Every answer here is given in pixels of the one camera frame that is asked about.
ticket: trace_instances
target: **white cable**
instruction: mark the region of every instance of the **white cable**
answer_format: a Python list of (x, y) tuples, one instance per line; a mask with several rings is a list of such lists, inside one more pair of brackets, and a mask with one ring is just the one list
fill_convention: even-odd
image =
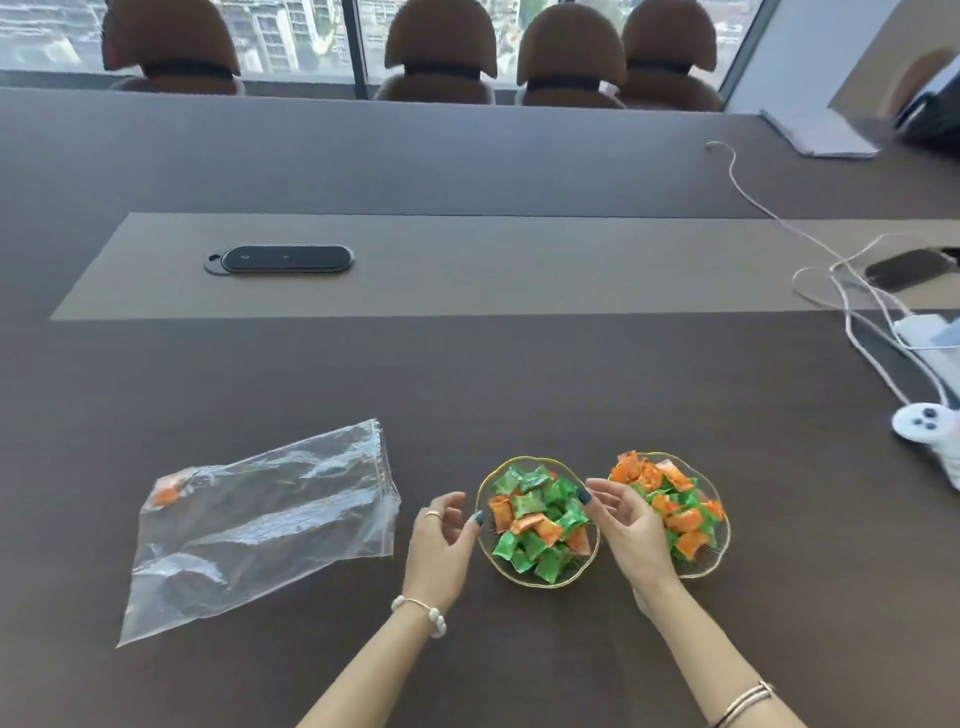
[[(910, 236), (916, 236), (916, 235), (914, 235), (914, 233), (885, 232), (883, 235), (872, 240), (869, 244), (867, 244), (866, 247), (864, 247), (859, 252), (853, 255), (848, 255), (846, 257), (843, 257), (842, 255), (834, 251), (826, 243), (817, 239), (816, 237), (809, 234), (808, 232), (803, 231), (800, 228), (788, 223), (786, 220), (783, 220), (782, 218), (780, 218), (779, 215), (777, 215), (776, 212), (774, 212), (769, 207), (761, 204), (756, 199), (754, 199), (745, 189), (743, 189), (743, 187), (740, 185), (740, 182), (737, 181), (736, 176), (733, 173), (733, 168), (736, 165), (736, 150), (725, 141), (711, 141), (711, 142), (708, 142), (707, 144), (708, 149), (711, 149), (712, 147), (715, 147), (715, 146), (722, 146), (730, 151), (731, 161), (730, 161), (730, 166), (727, 169), (727, 174), (730, 177), (730, 181), (733, 184), (733, 187), (736, 189), (737, 192), (740, 193), (740, 196), (743, 197), (744, 200), (746, 200), (751, 205), (759, 209), (761, 212), (763, 212), (765, 215), (767, 215), (771, 219), (776, 220), (786, 230), (793, 232), (795, 235), (798, 235), (806, 240), (809, 240), (812, 243), (815, 243), (816, 245), (820, 246), (825, 251), (827, 251), (827, 253), (829, 253), (831, 256), (836, 258), (836, 262), (830, 265), (830, 267), (826, 269), (825, 274), (829, 279), (829, 281), (837, 289), (837, 293), (840, 295), (840, 300), (842, 302), (841, 305), (837, 305), (836, 303), (825, 301), (816, 296), (812, 296), (808, 293), (805, 293), (798, 286), (797, 279), (803, 273), (807, 271), (819, 270), (813, 266), (807, 266), (805, 268), (801, 268), (799, 271), (797, 271), (793, 275), (793, 278), (791, 279), (791, 283), (793, 285), (794, 293), (800, 296), (801, 298), (815, 305), (818, 305), (822, 308), (843, 311), (844, 331), (846, 332), (847, 338), (850, 340), (851, 345), (863, 355), (863, 357), (876, 370), (876, 372), (880, 375), (880, 377), (883, 379), (886, 385), (890, 388), (890, 390), (894, 393), (894, 395), (896, 395), (897, 398), (900, 399), (900, 401), (902, 401), (904, 404), (909, 404), (910, 399), (897, 386), (896, 382), (894, 382), (894, 380), (890, 377), (890, 375), (883, 368), (883, 366), (876, 360), (876, 358), (872, 354), (870, 354), (866, 350), (866, 348), (860, 343), (859, 339), (856, 338), (856, 334), (853, 332), (854, 318), (860, 321), (861, 323), (866, 324), (878, 336), (880, 336), (882, 339), (884, 339), (889, 344), (891, 344), (901, 354), (903, 354), (908, 359), (913, 361), (913, 363), (920, 368), (920, 370), (926, 375), (926, 377), (933, 384), (934, 388), (937, 390), (937, 395), (940, 398), (941, 404), (943, 404), (944, 406), (948, 406), (947, 392), (944, 388), (943, 382), (940, 381), (940, 378), (933, 372), (930, 366), (923, 359), (917, 356), (915, 352), (925, 351), (925, 350), (960, 349), (960, 347), (958, 346), (949, 346), (949, 347), (911, 347), (909, 346), (906, 342), (904, 342), (900, 338), (899, 333), (894, 327), (894, 320), (890, 315), (890, 310), (887, 307), (887, 304), (884, 302), (883, 297), (885, 296), (887, 299), (889, 299), (900, 310), (900, 313), (904, 317), (911, 315), (912, 311), (909, 309), (909, 307), (907, 307), (907, 305), (899, 297), (895, 296), (892, 293), (889, 293), (888, 291), (884, 291), (872, 285), (867, 279), (861, 276), (860, 273), (851, 265), (851, 263), (856, 258), (866, 254), (869, 250), (873, 248), (874, 245), (879, 243), (881, 240), (887, 237), (890, 237), (891, 235), (896, 235), (896, 234), (905, 234)], [(837, 276), (837, 269), (840, 268), (841, 266), (845, 269), (848, 275), (850, 275), (853, 278), (853, 281), (847, 284), (856, 285), (859, 288), (863, 288), (873, 296), (877, 306), (879, 307), (880, 311), (883, 313), (883, 317), (886, 320), (889, 332), (884, 331), (882, 328), (880, 328), (877, 324), (875, 324), (869, 318), (867, 318), (866, 316), (861, 314), (859, 311), (856, 311), (852, 308), (850, 297), (848, 296), (847, 289), (845, 287), (845, 283), (841, 281)]]

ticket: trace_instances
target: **woman's right hand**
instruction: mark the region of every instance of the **woman's right hand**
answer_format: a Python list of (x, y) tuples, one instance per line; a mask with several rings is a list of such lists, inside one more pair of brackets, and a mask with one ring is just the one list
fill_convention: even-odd
[(613, 551), (616, 564), (638, 597), (640, 608), (664, 587), (679, 583), (670, 560), (663, 520), (629, 485), (591, 478), (584, 513), (596, 523)]

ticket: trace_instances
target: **dark brown table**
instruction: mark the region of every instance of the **dark brown table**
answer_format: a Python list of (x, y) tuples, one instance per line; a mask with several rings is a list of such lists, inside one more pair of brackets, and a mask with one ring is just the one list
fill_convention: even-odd
[[(389, 613), (430, 497), (516, 454), (587, 476), (631, 448), (721, 489), (732, 548), (690, 589), (811, 726), (955, 722), (960, 501), (894, 438), (897, 403), (831, 315), (49, 316), (131, 211), (754, 216), (698, 174), (719, 137), (785, 216), (956, 219), (956, 165), (804, 160), (735, 115), (31, 90), (0, 108), (0, 725), (292, 726)], [(372, 416), (403, 496), (393, 559), (114, 649), (155, 477)], [(607, 552), (555, 593), (477, 553), (449, 624), (393, 725), (702, 722)]]

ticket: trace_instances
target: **white wall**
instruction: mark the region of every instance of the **white wall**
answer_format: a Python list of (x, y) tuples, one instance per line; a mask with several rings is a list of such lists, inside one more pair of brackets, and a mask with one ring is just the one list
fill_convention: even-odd
[(774, 103), (825, 109), (897, 4), (780, 0), (727, 111), (755, 112)]
[(831, 105), (848, 115), (879, 114), (907, 67), (938, 48), (960, 48), (960, 0), (902, 0)]

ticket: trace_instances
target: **white game controller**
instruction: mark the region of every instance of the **white game controller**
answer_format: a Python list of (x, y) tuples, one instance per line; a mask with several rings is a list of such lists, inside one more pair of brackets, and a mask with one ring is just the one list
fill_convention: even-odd
[(893, 426), (904, 440), (932, 449), (950, 484), (960, 491), (960, 412), (942, 404), (916, 402), (897, 410)]

